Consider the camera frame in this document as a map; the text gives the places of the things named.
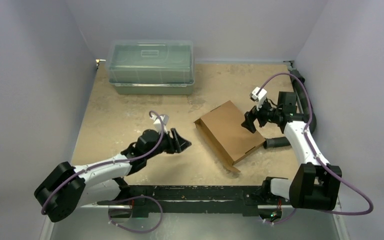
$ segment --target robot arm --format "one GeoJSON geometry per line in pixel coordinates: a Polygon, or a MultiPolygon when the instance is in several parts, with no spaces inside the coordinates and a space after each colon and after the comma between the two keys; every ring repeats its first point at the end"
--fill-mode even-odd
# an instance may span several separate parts
{"type": "Polygon", "coordinates": [[[245,113],[242,127],[255,133],[254,121],[258,120],[259,127],[267,122],[275,123],[285,134],[300,164],[298,172],[292,181],[284,178],[267,177],[263,182],[264,193],[267,198],[280,196],[289,199],[294,208],[332,210],[335,208],[340,182],[332,177],[316,160],[330,168],[338,176],[342,176],[338,166],[330,165],[317,147],[311,133],[306,130],[306,137],[311,142],[317,155],[313,154],[304,135],[307,117],[297,113],[296,94],[280,92],[277,106],[273,107],[266,97],[264,89],[256,87],[250,94],[255,106],[245,113]]]}
{"type": "Polygon", "coordinates": [[[164,126],[156,117],[156,130],[147,129],[128,148],[106,160],[87,165],[71,166],[68,162],[60,163],[40,184],[34,196],[44,206],[51,193],[64,181],[75,174],[68,184],[61,188],[45,207],[45,212],[52,222],[59,222],[83,205],[114,200],[126,185],[123,177],[134,174],[147,165],[147,160],[161,153],[181,153],[191,143],[179,136],[175,128],[166,129],[167,115],[160,116],[164,126]],[[160,132],[163,137],[158,147],[146,157],[129,161],[136,156],[148,153],[157,144],[160,132]]]}

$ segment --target gray floor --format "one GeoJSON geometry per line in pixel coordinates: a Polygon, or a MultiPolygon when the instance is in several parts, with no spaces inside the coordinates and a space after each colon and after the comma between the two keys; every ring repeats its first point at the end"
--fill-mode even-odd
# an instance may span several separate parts
{"type": "MultiPolygon", "coordinates": [[[[292,209],[284,209],[284,214],[292,209]]],[[[339,240],[334,216],[315,210],[299,209],[290,220],[279,225],[263,224],[258,217],[241,214],[165,213],[155,231],[130,233],[108,224],[105,208],[79,208],[55,224],[52,240],[339,240]]],[[[158,214],[132,218],[123,225],[137,230],[154,226],[158,214]]]]}

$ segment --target wooden tabletop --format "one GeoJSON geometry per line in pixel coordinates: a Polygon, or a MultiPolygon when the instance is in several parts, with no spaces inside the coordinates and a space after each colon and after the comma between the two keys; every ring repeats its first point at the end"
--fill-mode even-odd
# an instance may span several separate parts
{"type": "MultiPolygon", "coordinates": [[[[244,113],[254,103],[250,92],[271,75],[287,72],[283,64],[197,64],[192,95],[119,95],[100,64],[73,153],[72,165],[105,160],[126,149],[146,129],[153,129],[149,110],[169,115],[168,128],[176,128],[192,146],[181,154],[160,154],[147,166],[127,176],[131,185],[260,185],[267,177],[293,179],[298,169],[291,147],[260,148],[235,164],[241,172],[226,170],[199,135],[194,121],[231,100],[244,113]]],[[[279,91],[292,92],[288,76],[278,76],[266,87],[274,102],[279,91]]],[[[265,138],[281,137],[272,123],[258,129],[265,138]]]]}

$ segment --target brown cardboard box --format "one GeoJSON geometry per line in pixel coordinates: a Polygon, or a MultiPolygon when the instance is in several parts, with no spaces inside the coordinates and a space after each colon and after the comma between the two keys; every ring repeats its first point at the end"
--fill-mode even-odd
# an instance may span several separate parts
{"type": "Polygon", "coordinates": [[[195,121],[196,128],[224,167],[240,171],[233,165],[261,147],[265,141],[259,132],[241,126],[245,120],[233,102],[227,101],[195,121]]]}

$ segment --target transparent plastic lid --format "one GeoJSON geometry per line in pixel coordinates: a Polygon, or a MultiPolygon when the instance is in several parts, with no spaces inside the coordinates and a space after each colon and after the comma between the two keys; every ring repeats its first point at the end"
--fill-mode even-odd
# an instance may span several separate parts
{"type": "Polygon", "coordinates": [[[117,40],[106,59],[112,84],[193,84],[191,41],[117,40]]]}

